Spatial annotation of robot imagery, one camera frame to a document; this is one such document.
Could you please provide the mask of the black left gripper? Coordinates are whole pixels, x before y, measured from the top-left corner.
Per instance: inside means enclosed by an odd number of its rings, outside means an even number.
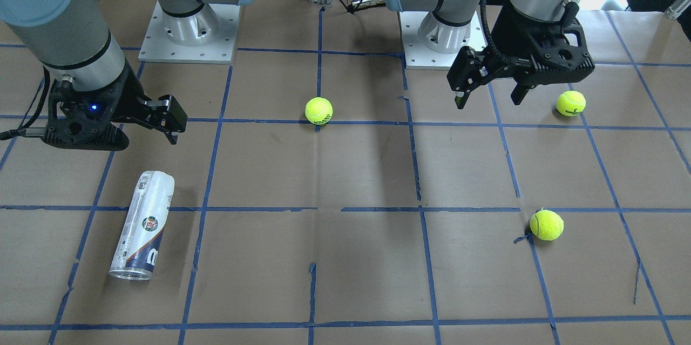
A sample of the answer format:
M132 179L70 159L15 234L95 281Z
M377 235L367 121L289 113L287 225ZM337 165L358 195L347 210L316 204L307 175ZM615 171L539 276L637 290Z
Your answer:
M535 86L555 83L577 83L595 69L577 20L580 10L575 2L561 8L565 15L557 21L538 21L523 15L506 2L492 28L491 37L498 51L516 62L503 62L491 48L477 51L462 47L447 73L447 82L456 94L457 109L462 110L471 92L482 85L486 71L501 71L501 77L513 77L516 86L510 94L514 105L520 105Z

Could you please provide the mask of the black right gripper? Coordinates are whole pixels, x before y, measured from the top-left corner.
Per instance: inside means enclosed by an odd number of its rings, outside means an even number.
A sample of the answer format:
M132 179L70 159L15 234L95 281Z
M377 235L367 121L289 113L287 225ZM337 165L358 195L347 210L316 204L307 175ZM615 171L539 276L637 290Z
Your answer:
M175 96L150 100L129 63L110 84L96 91L76 91L65 78L52 82L49 120L42 141L63 149L120 151L128 147L116 122L145 122L170 144L186 131L188 115Z

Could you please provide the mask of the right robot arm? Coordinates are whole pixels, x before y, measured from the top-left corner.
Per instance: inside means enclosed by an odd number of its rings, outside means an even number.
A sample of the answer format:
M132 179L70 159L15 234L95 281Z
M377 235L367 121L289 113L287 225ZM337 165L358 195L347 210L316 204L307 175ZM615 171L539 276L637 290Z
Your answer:
M64 149L120 151L128 147L119 123L163 133L171 144L187 128L174 96L151 99L97 7L99 0L2 0L2 21L42 63L44 87L28 121L2 140L39 138ZM157 0L151 25L164 60L230 62L233 18L224 8L253 0Z

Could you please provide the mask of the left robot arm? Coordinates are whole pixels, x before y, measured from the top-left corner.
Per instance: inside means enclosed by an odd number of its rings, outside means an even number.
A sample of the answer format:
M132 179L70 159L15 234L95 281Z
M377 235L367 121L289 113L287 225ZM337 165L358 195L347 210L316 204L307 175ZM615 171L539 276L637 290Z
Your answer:
M430 49L455 54L446 75L463 109L471 92L511 78L519 105L537 86L577 83L595 63L577 19L580 0L504 0L493 27L487 0L385 0L391 11L424 11L419 36Z

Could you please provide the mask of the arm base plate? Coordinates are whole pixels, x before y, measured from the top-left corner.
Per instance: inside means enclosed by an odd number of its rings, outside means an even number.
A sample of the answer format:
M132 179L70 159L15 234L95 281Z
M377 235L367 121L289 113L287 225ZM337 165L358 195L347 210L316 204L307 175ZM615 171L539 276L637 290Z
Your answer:
M460 27L445 25L427 11L403 11L398 15L408 69L448 70L464 46L478 52L486 47L477 12Z
M176 18L155 4L138 59L148 63L232 64L240 15L237 5L207 4Z

